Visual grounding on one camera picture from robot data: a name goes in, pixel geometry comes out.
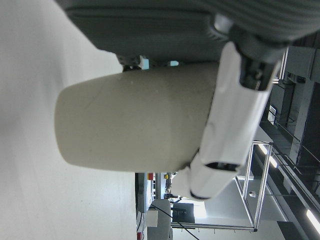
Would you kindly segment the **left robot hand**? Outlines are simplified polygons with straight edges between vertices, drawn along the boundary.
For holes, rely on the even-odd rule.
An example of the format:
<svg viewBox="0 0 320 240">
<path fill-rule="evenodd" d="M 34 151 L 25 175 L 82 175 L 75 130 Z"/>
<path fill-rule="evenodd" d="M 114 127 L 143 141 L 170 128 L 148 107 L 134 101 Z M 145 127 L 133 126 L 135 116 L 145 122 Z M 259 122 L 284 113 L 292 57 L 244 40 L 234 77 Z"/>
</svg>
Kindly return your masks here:
<svg viewBox="0 0 320 240">
<path fill-rule="evenodd" d="M 282 56 L 320 29 L 317 0 L 59 0 L 122 73 L 63 89 L 54 130 L 64 160 L 177 172 L 173 192 L 218 195 L 238 174 Z"/>
</svg>

